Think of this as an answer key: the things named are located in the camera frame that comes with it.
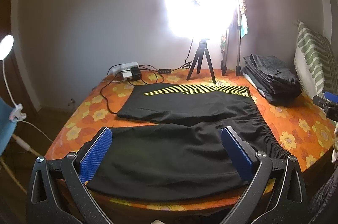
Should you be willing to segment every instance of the wooden door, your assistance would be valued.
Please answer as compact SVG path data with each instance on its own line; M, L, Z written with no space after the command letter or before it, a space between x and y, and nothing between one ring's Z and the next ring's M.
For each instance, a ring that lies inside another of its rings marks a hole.
M11 34L11 0L0 0L0 40L8 34ZM8 105L13 106L3 79L2 61L0 61L0 71L0 96ZM14 101L16 104L21 103L27 119L33 120L38 113L22 81L13 49L5 58L5 73Z

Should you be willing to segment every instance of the bed sheet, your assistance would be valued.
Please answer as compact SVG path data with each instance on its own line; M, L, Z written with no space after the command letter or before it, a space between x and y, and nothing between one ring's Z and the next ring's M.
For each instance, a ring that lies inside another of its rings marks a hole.
M202 69L200 74L193 73L190 81L186 81L188 70L179 69L170 75L164 75L165 82L172 84L212 84L209 70ZM295 155L303 171L313 165L334 142L334 126L325 117L321 109L315 106L311 99L302 93L289 107L272 106L259 95L257 90L242 76L236 77L233 71L228 71L226 77L221 76L221 70L215 70L216 81L226 85L244 85L249 87L251 96L261 112L265 122L270 127L279 144ZM67 121L46 153L46 158L63 158L70 151L78 151L80 147L103 126L126 127L153 125L144 121L124 120L110 114L106 101L101 97L100 90L111 79L104 79L95 87L89 96ZM143 72L143 79L147 83L155 83L156 76L151 72ZM118 111L128 99L133 86L127 82L112 83L104 89L104 95L109 100L112 111ZM271 181L266 192L272 190ZM237 202L244 189L238 189L210 198L203 198L189 202L174 203L142 203L116 199L97 193L92 193L99 204L109 207L117 203L136 208L152 210L195 211L232 206Z

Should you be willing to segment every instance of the green and white striped pillow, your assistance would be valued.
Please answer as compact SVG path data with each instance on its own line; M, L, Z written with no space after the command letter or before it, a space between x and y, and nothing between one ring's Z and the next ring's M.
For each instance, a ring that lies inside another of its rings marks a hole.
M338 94L338 64L331 44L321 34L298 21L295 68L303 90L313 97L325 91Z

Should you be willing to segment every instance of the silver bolt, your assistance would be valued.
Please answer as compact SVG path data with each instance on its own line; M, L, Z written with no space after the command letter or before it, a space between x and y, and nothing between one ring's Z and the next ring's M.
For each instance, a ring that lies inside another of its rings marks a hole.
M71 152L71 153L68 153L66 156L67 156L68 159L73 159L73 158L75 158L76 153L75 152Z
M294 155L291 155L289 158L290 158L290 160L292 162L296 162L297 161L297 157L295 157Z
M44 158L43 156L39 156L39 157L37 158L37 162L38 162L38 163L41 163L44 159L45 159L45 158Z
M263 151L259 151L259 152L257 153L257 156L258 156L259 158L266 158L266 153L263 152Z

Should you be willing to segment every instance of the yellow stripe pattern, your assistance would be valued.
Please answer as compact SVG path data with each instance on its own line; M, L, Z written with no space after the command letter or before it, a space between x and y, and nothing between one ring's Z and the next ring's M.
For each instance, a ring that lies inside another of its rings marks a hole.
M159 89L144 93L144 95L151 96L156 94L166 94L182 92L184 94L196 94L207 93L211 91L222 91L229 94L237 94L245 97L249 97L249 93L246 87L232 86L232 85L204 85L204 84L178 84L165 89Z

